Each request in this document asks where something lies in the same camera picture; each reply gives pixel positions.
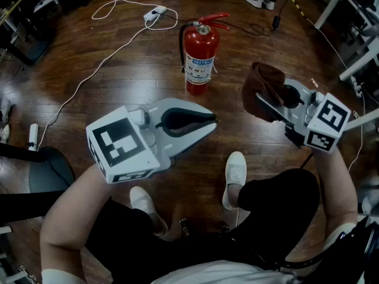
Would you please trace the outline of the person's white shirt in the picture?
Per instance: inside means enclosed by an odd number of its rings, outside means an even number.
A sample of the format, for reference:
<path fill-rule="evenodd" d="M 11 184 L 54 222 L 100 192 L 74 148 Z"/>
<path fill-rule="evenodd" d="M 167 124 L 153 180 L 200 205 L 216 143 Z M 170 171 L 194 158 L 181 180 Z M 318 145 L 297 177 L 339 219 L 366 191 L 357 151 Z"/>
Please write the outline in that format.
<path fill-rule="evenodd" d="M 325 239 L 323 250 L 327 250 L 339 234 L 349 234 L 356 224 L 346 223 L 334 230 Z M 43 284 L 86 284 L 79 277 L 57 269 L 46 269 L 42 273 Z M 320 284 L 347 284 L 338 277 L 336 282 L 329 278 Z M 219 260 L 179 269 L 154 280 L 150 284 L 304 284 L 294 272 L 281 273 L 263 270 L 243 263 Z"/>

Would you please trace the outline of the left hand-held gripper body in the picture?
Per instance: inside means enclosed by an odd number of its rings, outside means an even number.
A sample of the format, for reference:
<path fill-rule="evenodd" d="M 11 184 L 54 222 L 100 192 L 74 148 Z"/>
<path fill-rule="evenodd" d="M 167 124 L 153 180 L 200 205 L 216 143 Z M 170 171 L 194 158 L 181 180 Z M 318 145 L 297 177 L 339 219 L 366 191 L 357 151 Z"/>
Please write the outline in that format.
<path fill-rule="evenodd" d="M 108 184 L 145 179 L 171 166 L 146 107 L 122 106 L 89 124 L 86 137 Z"/>

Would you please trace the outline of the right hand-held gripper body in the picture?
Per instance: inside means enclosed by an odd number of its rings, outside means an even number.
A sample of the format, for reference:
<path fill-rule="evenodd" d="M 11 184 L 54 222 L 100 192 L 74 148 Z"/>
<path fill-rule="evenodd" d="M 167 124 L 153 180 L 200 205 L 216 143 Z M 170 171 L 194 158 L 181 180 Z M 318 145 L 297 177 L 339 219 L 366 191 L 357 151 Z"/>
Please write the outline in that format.
<path fill-rule="evenodd" d="M 307 91 L 303 103 L 291 115 L 285 136 L 297 147 L 308 146 L 320 151 L 334 151 L 351 110 L 332 94 Z"/>

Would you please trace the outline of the grey black chair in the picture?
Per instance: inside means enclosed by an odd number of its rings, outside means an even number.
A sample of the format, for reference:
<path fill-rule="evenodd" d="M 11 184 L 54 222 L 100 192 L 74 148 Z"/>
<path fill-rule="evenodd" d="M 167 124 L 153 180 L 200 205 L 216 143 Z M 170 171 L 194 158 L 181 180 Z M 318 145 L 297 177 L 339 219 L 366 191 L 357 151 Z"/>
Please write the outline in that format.
<path fill-rule="evenodd" d="M 65 156 L 53 147 L 32 151 L 0 143 L 0 157 L 31 162 L 29 193 L 0 194 L 0 225 L 45 216 L 75 180 Z"/>

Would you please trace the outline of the yellow black striped tape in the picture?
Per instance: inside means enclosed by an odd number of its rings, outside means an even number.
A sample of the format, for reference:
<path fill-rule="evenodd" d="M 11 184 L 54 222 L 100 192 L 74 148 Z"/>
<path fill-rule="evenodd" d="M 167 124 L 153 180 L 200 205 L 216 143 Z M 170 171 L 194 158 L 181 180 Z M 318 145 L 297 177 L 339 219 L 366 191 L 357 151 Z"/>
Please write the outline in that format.
<path fill-rule="evenodd" d="M 294 5 L 295 7 L 297 8 L 297 10 L 300 12 L 301 16 L 305 19 L 305 20 L 309 20 L 307 18 L 307 16 L 305 15 L 305 13 L 303 12 L 303 10 L 300 8 L 299 4 L 295 1 L 295 0 L 290 0 Z"/>

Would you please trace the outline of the person's black trousers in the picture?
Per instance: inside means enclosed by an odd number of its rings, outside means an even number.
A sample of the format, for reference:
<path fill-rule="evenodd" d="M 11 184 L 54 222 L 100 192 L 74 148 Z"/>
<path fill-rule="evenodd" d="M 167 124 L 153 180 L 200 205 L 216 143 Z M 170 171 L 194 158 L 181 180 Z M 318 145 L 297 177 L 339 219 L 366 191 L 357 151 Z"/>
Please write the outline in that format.
<path fill-rule="evenodd" d="M 154 235 L 147 213 L 109 200 L 85 245 L 117 283 L 149 284 L 170 272 L 220 260 L 275 268 L 305 234 L 319 201 L 314 174 L 286 170 L 244 185 L 238 205 L 249 214 L 228 233 L 168 242 Z"/>

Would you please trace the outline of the person's left forearm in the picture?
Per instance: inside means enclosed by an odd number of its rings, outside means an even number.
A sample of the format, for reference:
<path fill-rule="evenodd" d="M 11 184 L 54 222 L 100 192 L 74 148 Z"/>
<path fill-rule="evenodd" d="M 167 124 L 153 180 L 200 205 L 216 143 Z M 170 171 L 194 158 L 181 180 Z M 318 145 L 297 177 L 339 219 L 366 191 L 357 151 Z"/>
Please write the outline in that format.
<path fill-rule="evenodd" d="M 83 248 L 112 191 L 97 165 L 88 168 L 48 211 L 40 234 L 41 252 Z"/>

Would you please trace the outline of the person's right forearm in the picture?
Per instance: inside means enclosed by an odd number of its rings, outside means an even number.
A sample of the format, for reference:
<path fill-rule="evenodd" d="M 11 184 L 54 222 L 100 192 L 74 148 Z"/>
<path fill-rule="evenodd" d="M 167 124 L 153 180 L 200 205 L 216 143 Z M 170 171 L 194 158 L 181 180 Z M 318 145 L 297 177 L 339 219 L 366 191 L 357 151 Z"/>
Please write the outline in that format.
<path fill-rule="evenodd" d="M 326 216 L 325 235 L 329 237 L 344 224 L 357 224 L 358 198 L 348 168 L 338 149 L 326 153 L 312 150 L 320 179 Z"/>

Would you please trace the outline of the brown cloth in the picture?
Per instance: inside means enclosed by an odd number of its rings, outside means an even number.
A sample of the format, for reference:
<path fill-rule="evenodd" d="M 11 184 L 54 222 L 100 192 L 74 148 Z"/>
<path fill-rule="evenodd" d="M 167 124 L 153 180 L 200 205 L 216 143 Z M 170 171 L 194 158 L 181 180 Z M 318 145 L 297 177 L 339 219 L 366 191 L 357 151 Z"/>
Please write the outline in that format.
<path fill-rule="evenodd" d="M 256 93 L 283 106 L 287 97 L 284 82 L 285 74 L 281 70 L 265 63 L 253 62 L 242 87 L 242 102 L 245 111 L 266 122 L 274 122 L 275 118 L 260 106 Z"/>

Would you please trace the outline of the red fire extinguisher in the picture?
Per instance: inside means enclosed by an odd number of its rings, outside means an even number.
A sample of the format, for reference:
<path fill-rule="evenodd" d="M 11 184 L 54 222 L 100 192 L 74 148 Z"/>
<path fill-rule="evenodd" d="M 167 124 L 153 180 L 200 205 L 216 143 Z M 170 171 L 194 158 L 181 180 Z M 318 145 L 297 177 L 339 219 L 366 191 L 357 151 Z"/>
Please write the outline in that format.
<path fill-rule="evenodd" d="M 201 95 L 207 90 L 214 59 L 220 45 L 219 28 L 228 30 L 216 20 L 230 14 L 221 12 L 185 23 L 179 31 L 179 52 L 185 88 L 191 95 Z"/>

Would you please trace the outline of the white table bar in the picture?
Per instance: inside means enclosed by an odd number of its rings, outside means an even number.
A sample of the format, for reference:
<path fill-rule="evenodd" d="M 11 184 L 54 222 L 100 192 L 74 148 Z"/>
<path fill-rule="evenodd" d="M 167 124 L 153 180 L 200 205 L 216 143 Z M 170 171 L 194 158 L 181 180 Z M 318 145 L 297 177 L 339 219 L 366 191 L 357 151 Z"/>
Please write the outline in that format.
<path fill-rule="evenodd" d="M 368 122 L 371 122 L 375 119 L 379 118 L 379 108 L 355 119 L 355 120 L 352 120 L 350 122 L 348 122 L 346 124 L 346 127 L 344 129 L 344 131 L 349 131 L 351 129 L 354 129 L 354 128 L 357 128 L 357 127 L 360 127 Z"/>

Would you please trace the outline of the person's right white shoe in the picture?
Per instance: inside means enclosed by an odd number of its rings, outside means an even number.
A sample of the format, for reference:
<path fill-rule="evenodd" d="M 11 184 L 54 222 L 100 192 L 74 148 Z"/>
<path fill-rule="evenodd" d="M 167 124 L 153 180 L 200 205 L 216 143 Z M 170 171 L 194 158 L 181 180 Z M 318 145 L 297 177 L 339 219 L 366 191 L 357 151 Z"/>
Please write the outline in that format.
<path fill-rule="evenodd" d="M 227 210 L 237 209 L 239 192 L 246 183 L 247 165 L 244 155 L 234 151 L 226 162 L 225 179 L 222 204 Z"/>

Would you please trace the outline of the person's left white shoe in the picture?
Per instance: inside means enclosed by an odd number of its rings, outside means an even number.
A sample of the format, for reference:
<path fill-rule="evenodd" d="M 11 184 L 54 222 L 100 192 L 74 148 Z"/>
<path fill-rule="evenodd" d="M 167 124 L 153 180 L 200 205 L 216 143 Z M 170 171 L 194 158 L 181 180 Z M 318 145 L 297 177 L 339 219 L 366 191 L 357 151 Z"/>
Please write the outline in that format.
<path fill-rule="evenodd" d="M 130 190 L 130 201 L 133 209 L 146 213 L 153 224 L 153 234 L 162 237 L 168 233 L 166 222 L 158 214 L 150 195 L 141 187 L 134 186 Z"/>

